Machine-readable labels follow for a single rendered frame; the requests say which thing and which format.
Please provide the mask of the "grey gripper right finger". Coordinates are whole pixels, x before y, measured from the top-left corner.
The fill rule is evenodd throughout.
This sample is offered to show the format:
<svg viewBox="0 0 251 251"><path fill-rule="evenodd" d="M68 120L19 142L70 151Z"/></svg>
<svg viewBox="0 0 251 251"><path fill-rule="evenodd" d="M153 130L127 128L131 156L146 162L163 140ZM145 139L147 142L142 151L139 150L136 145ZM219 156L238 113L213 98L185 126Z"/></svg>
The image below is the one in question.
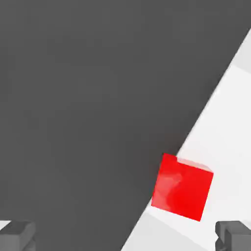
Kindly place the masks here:
<svg viewBox="0 0 251 251"><path fill-rule="evenodd" d="M215 251L251 251L251 229L241 221L217 221Z"/></svg>

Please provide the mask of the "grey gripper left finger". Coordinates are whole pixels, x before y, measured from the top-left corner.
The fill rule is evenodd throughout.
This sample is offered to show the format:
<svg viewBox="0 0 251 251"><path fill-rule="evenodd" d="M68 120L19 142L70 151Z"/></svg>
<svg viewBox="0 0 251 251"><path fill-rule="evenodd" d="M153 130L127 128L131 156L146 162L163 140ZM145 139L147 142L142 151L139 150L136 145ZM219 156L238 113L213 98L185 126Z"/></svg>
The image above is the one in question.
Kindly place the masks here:
<svg viewBox="0 0 251 251"><path fill-rule="evenodd" d="M29 221L11 221L0 230L0 251L36 251L36 225Z"/></svg>

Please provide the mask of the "small red cube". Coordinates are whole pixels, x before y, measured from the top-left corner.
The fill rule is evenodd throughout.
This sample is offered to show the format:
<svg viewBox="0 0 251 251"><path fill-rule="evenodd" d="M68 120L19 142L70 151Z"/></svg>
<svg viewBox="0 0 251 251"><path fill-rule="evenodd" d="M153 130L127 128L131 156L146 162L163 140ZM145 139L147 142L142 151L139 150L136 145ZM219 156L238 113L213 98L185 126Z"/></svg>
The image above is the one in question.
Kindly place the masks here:
<svg viewBox="0 0 251 251"><path fill-rule="evenodd" d="M203 164L164 153L151 206L200 221L213 175Z"/></svg>

